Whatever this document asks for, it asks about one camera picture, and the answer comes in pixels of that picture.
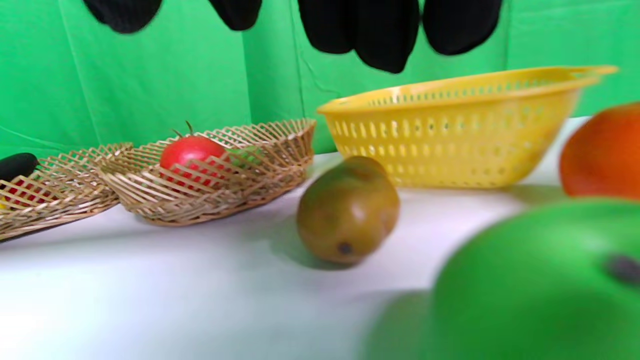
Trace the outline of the person's right hand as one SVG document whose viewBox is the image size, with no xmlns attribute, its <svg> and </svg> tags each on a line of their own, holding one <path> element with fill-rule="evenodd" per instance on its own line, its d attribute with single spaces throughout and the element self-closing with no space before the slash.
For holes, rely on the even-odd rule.
<svg viewBox="0 0 640 360">
<path fill-rule="evenodd" d="M 157 15 L 162 0 L 82 0 L 90 14 L 117 34 L 135 34 Z M 252 28 L 262 0 L 208 0 L 232 31 Z M 355 51 L 370 68 L 404 71 L 422 27 L 440 55 L 466 54 L 489 39 L 503 0 L 297 0 L 313 48 L 340 55 Z"/>
</svg>

